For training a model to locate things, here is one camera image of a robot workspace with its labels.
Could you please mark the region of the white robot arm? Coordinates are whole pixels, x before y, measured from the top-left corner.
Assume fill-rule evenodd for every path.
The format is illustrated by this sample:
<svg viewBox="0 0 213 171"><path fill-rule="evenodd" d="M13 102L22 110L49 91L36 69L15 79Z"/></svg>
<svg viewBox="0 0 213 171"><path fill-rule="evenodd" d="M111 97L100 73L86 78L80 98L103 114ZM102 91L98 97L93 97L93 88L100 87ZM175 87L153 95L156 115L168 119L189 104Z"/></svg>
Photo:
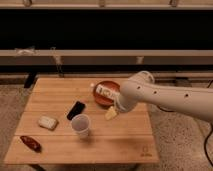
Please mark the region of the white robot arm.
<svg viewBox="0 0 213 171"><path fill-rule="evenodd" d="M162 106L213 124L213 89L161 86L153 75L141 71L123 81L116 95L119 112L130 112L139 102Z"/></svg>

